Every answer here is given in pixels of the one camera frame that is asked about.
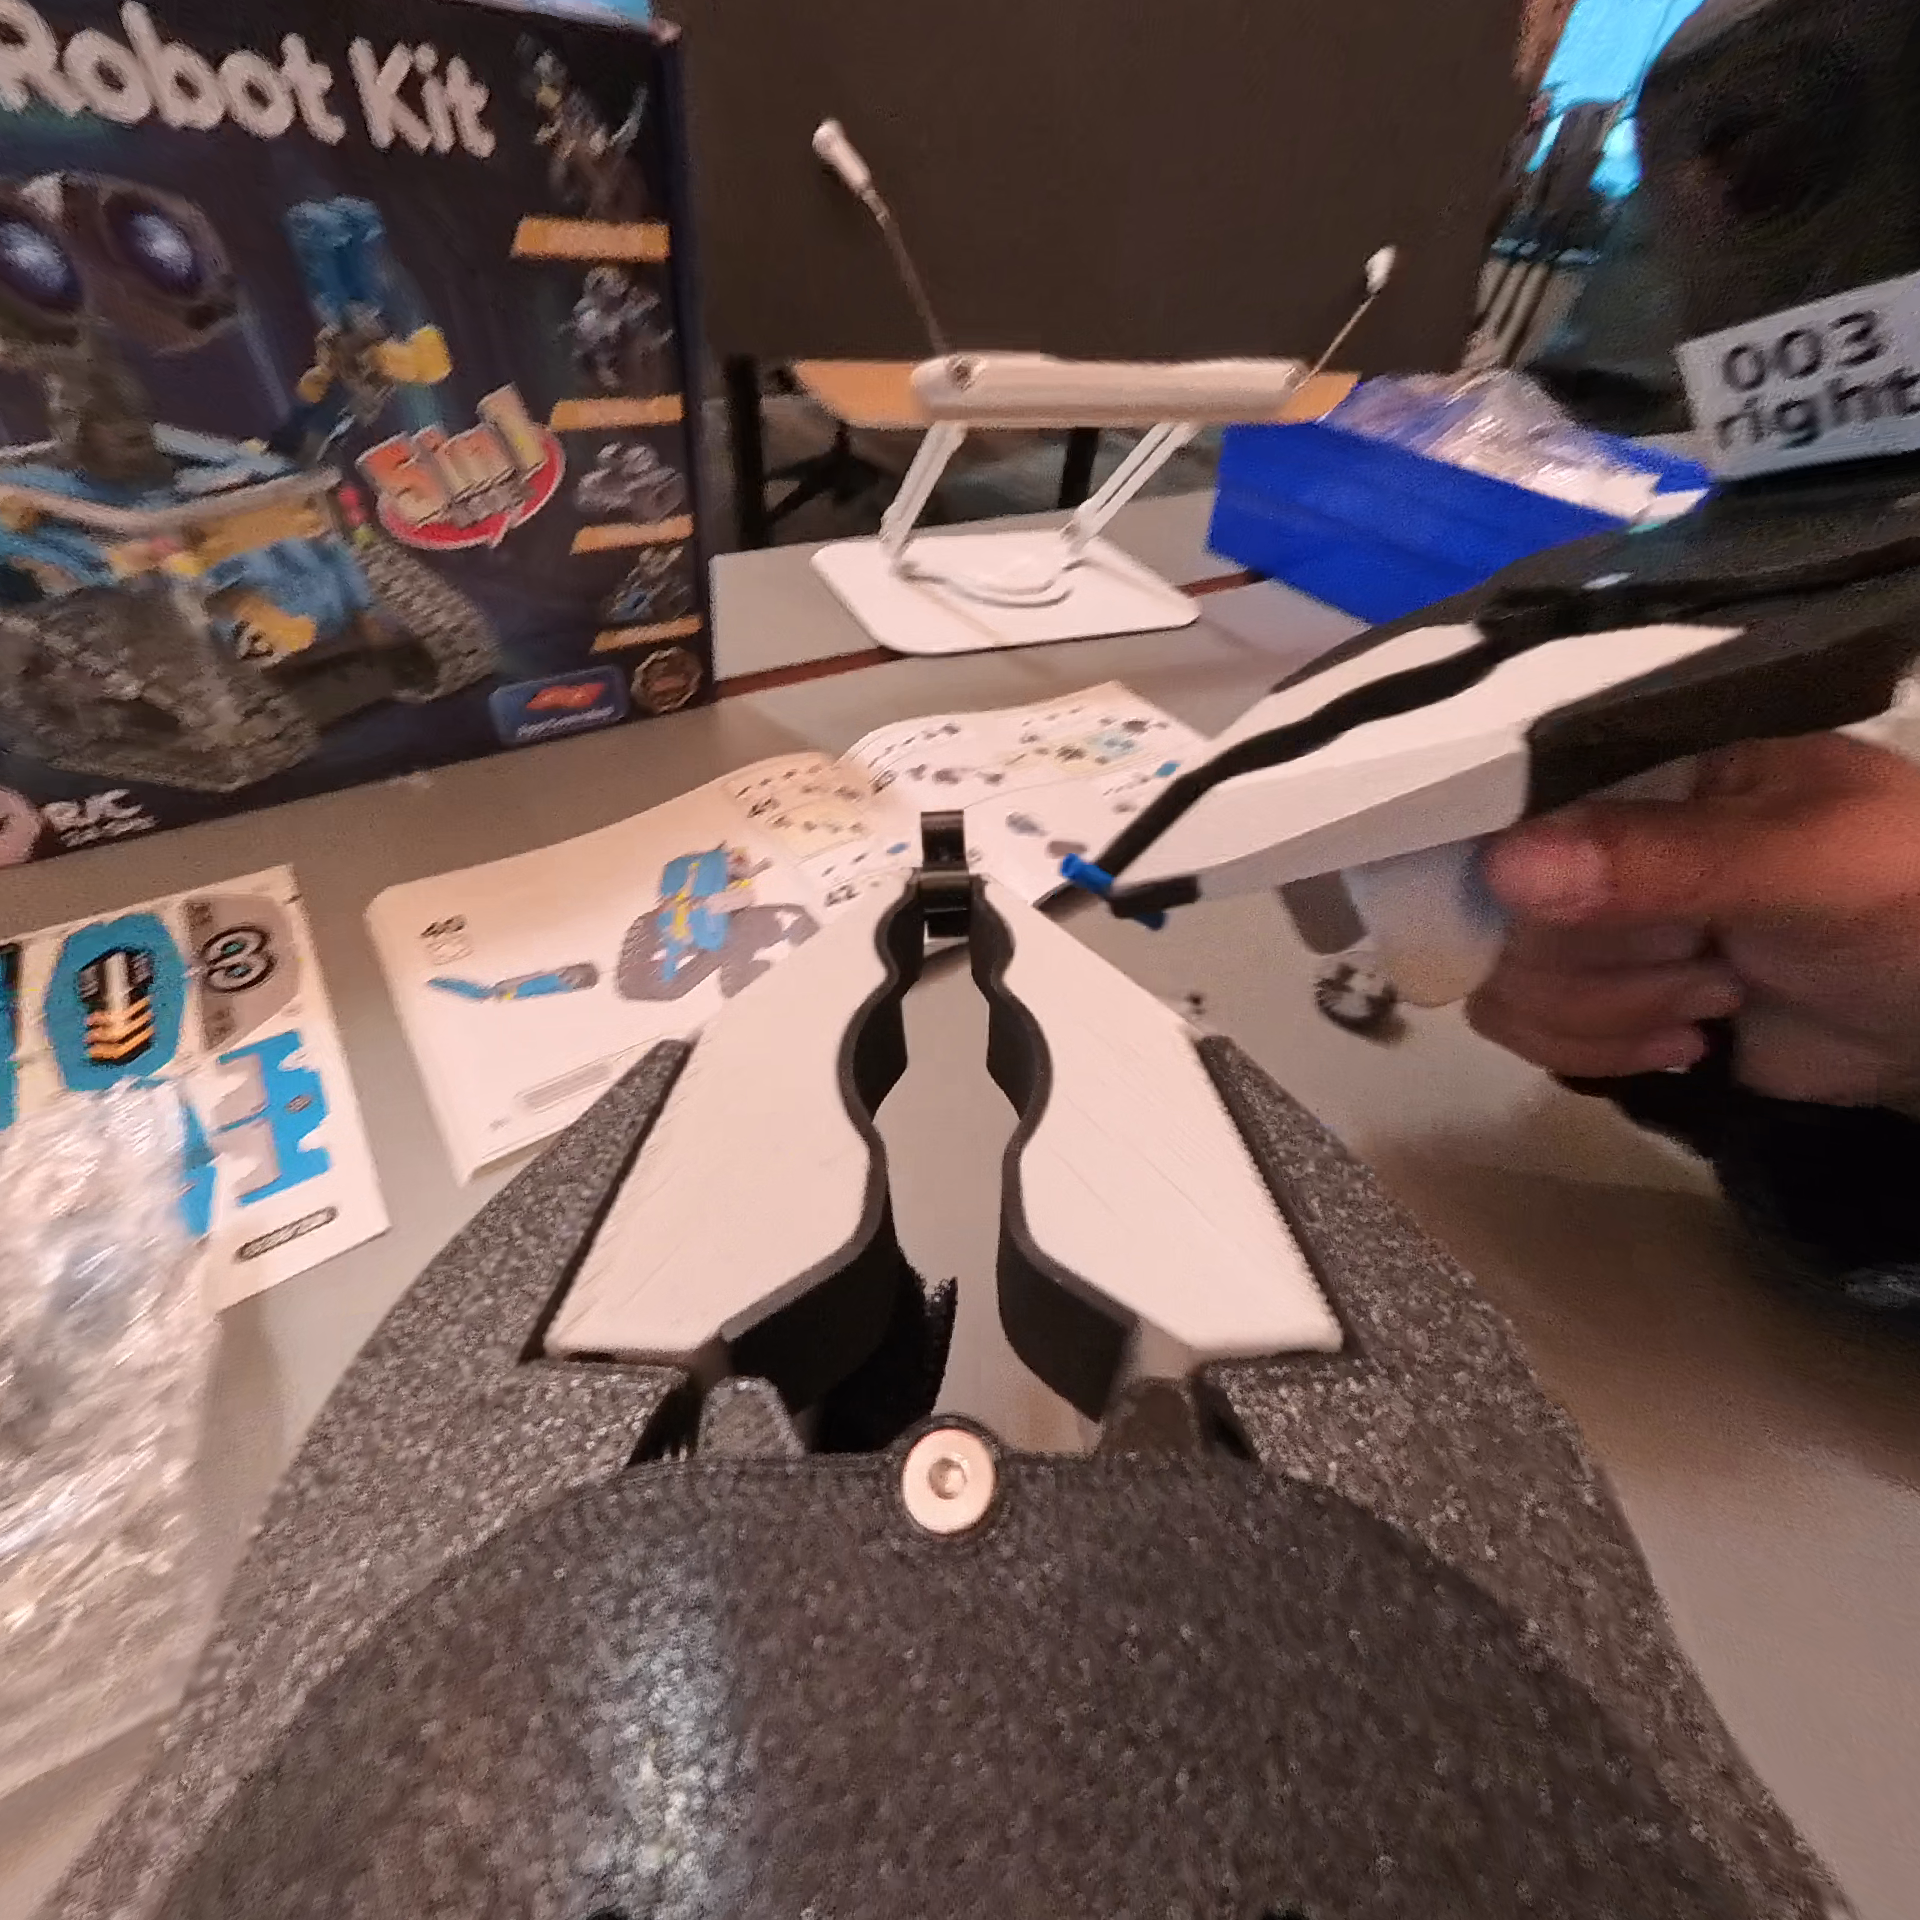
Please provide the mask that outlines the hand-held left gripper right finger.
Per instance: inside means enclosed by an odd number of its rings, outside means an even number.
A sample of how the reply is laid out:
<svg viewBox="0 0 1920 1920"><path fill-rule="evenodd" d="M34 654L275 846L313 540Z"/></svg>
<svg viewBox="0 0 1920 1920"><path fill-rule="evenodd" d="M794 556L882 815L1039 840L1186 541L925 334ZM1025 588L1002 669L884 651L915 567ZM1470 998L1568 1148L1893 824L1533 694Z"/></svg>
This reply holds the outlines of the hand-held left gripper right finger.
<svg viewBox="0 0 1920 1920"><path fill-rule="evenodd" d="M970 909L987 1072L1016 1116L1000 1326L1039 1377L1335 1356L1341 1322L1197 1029L1000 881Z"/></svg>

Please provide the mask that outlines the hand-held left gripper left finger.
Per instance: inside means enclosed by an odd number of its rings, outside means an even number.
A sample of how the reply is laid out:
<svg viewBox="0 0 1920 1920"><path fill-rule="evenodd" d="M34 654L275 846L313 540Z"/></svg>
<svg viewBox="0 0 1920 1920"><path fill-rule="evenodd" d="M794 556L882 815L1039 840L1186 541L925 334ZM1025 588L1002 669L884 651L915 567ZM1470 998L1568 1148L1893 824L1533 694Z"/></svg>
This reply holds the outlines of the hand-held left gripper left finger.
<svg viewBox="0 0 1920 1920"><path fill-rule="evenodd" d="M543 1336L547 1357L847 1377L901 1247L876 1112L904 1074L917 884L847 906L695 1039Z"/></svg>

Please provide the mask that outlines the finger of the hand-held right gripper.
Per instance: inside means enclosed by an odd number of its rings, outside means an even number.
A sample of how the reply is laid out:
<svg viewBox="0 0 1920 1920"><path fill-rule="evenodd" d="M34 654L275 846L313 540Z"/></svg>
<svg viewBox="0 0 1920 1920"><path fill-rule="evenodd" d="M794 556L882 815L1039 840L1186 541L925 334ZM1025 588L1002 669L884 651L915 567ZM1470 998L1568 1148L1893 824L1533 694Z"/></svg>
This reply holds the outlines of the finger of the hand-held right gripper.
<svg viewBox="0 0 1920 1920"><path fill-rule="evenodd" d="M1520 637L1496 620L1419 626L1272 688L1091 854L1063 887L1110 909L1182 909L1448 844L1703 750L1635 699L1725 665L1741 626L1655 620Z"/></svg>
<svg viewBox="0 0 1920 1920"><path fill-rule="evenodd" d="M1418 626L1259 694L1187 766L1187 821L1397 821L1503 789L1503 723L1472 625Z"/></svg>

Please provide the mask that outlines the black T-shaped connector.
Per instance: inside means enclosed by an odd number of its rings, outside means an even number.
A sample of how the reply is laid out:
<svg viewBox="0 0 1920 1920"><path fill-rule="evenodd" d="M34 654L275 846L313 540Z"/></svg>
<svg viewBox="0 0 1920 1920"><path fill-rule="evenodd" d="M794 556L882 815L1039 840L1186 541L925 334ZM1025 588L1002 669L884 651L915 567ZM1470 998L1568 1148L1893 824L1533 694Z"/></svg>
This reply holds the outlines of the black T-shaped connector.
<svg viewBox="0 0 1920 1920"><path fill-rule="evenodd" d="M925 945L967 945L973 937L975 878L967 853L967 815L931 811L920 815L920 865L915 874Z"/></svg>

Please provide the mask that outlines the person's right forearm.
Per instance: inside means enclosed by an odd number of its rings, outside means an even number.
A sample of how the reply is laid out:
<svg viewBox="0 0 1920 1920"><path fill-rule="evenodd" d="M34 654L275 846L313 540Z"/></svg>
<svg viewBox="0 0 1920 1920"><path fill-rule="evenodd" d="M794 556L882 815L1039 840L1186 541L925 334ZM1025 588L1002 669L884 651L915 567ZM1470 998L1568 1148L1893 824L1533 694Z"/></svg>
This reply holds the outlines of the person's right forearm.
<svg viewBox="0 0 1920 1920"><path fill-rule="evenodd" d="M1702 1158L1772 1282L1916 1333L1914 1116L1749 1092L1727 1029L1692 1068L1558 1083Z"/></svg>

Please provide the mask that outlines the grey desk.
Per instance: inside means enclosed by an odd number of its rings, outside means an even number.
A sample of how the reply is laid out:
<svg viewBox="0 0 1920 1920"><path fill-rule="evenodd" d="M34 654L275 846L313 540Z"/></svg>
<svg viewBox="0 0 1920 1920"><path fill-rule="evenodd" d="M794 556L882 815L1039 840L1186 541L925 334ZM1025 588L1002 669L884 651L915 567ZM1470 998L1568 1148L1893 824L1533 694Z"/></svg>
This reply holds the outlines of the grey desk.
<svg viewBox="0 0 1920 1920"><path fill-rule="evenodd" d="M214 1588L363 1339L509 1176L452 1180L364 906L747 762L838 755L909 715L1115 679L1222 733L1352 620L1276 586L1236 588L1203 556L1200 521L1200 497L1121 519L1124 549L1196 588L1196 626L962 659L868 654L802 549L717 558L727 679L704 709L2 878L6 934L269 865L302 887L387 1235L222 1316L199 1491ZM1613 1484L1741 1750L1862 1916L1916 1916L1916 1343L1761 1279L1694 1161L1483 1046L1452 1010L1406 1020L1395 1046L1322 1022L1269 900L1191 912L1165 934L1100 919L1085 945L1159 995L1197 995L1203 1022L1371 1161L1498 1302Z"/></svg>

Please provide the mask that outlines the black desk partition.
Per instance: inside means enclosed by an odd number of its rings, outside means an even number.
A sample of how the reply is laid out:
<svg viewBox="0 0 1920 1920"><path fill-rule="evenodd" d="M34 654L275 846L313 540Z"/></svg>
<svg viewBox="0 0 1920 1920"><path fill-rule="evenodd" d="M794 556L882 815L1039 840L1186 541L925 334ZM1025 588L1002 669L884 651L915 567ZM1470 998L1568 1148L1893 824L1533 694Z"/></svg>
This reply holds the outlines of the black desk partition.
<svg viewBox="0 0 1920 1920"><path fill-rule="evenodd" d="M653 2L681 62L702 330L738 541L771 540L761 372L925 330L813 157L838 118L951 350L1448 372L1524 120L1524 2Z"/></svg>

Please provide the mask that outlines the person's right hand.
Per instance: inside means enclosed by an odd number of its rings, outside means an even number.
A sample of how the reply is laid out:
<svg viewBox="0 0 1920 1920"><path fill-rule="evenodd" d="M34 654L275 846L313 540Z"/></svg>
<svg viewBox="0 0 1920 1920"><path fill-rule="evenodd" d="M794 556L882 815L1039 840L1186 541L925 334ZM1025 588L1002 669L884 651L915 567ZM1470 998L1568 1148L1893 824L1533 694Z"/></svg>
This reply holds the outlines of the person's right hand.
<svg viewBox="0 0 1920 1920"><path fill-rule="evenodd" d="M1703 756L1680 799L1585 799L1504 828L1507 919L1466 998L1564 1081L1692 1068L1731 1022L1737 1081L1916 1109L1916 764L1828 733Z"/></svg>

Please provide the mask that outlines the blue plastic bin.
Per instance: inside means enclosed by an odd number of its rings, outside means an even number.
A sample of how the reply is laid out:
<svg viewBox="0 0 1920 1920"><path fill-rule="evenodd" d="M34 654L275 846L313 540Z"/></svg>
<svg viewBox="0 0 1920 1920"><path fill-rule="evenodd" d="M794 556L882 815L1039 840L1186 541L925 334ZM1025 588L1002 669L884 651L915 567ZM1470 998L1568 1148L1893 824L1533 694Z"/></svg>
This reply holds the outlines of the blue plastic bin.
<svg viewBox="0 0 1920 1920"><path fill-rule="evenodd" d="M1659 466L1692 465L1711 480L1683 453L1650 452ZM1539 553L1672 515L1610 519L1318 417L1224 431L1207 545L1243 571L1379 626Z"/></svg>

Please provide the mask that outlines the black gear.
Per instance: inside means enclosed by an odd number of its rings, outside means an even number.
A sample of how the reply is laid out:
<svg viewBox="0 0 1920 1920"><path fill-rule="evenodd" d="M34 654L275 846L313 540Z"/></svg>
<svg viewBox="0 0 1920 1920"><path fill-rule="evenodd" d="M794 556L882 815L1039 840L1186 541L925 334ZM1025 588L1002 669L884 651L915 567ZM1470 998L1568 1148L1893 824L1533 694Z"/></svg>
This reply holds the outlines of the black gear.
<svg viewBox="0 0 1920 1920"><path fill-rule="evenodd" d="M1397 1043L1403 1031L1399 990L1360 956L1329 956L1311 981L1311 1007L1339 1031Z"/></svg>

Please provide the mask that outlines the clear plastic bag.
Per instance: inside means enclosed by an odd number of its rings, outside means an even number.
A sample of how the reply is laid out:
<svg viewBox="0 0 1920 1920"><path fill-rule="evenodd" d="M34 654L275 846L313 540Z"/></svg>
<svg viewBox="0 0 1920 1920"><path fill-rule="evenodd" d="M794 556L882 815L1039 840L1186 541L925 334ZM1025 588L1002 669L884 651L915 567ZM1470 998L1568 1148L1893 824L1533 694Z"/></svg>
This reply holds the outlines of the clear plastic bag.
<svg viewBox="0 0 1920 1920"><path fill-rule="evenodd" d="M1627 521L1680 513L1711 488L1692 465L1659 466L1655 452L1578 423L1518 372L1366 380L1322 423Z"/></svg>

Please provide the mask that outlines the blue sticker sheet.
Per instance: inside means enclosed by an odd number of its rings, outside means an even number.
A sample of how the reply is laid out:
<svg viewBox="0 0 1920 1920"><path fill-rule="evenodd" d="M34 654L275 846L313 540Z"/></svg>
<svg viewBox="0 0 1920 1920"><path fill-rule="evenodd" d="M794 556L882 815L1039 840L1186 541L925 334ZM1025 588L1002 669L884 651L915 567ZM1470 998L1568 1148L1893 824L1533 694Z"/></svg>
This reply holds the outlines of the blue sticker sheet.
<svg viewBox="0 0 1920 1920"><path fill-rule="evenodd" d="M124 1083L176 1094L182 1220L214 1308L385 1235L291 869L2 939L2 1145Z"/></svg>

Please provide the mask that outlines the bubble wrap bag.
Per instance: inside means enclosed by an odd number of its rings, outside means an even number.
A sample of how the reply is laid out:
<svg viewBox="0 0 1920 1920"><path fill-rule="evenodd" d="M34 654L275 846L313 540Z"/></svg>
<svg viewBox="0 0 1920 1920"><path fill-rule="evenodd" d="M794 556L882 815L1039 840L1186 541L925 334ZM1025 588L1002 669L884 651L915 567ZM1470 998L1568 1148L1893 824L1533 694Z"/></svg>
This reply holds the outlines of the bubble wrap bag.
<svg viewBox="0 0 1920 1920"><path fill-rule="evenodd" d="M162 1083L2 1134L2 1795L178 1694L204 1614L214 1356Z"/></svg>

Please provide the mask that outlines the long metal rod white tip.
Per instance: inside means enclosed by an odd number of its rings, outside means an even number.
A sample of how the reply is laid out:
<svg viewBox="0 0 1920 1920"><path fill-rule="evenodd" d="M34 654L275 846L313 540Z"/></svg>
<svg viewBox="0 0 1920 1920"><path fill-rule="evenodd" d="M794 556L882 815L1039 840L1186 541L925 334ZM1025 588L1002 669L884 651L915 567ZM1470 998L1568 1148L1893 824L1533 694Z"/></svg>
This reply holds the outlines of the long metal rod white tip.
<svg viewBox="0 0 1920 1920"><path fill-rule="evenodd" d="M901 225L896 225L889 200L876 187L870 168L866 163L857 147L847 139L841 120L838 118L819 120L810 133L810 151L838 180L838 187L853 197L853 202L857 202L866 209L866 214L870 218L870 225L882 237L882 248L889 253L890 272L901 280L906 303L915 307L915 318L925 330L931 357L948 357L951 353L948 330L935 310L935 299L927 297L920 268L901 234Z"/></svg>

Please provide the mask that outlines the dark blue robot kit box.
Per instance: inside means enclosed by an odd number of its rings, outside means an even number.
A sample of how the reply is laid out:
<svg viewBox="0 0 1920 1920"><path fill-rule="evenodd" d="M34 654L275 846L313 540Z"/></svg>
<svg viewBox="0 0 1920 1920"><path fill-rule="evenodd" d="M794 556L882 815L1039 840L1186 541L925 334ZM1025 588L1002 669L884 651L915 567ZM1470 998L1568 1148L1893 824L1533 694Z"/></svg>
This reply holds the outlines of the dark blue robot kit box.
<svg viewBox="0 0 1920 1920"><path fill-rule="evenodd" d="M681 38L2 2L2 865L716 694Z"/></svg>

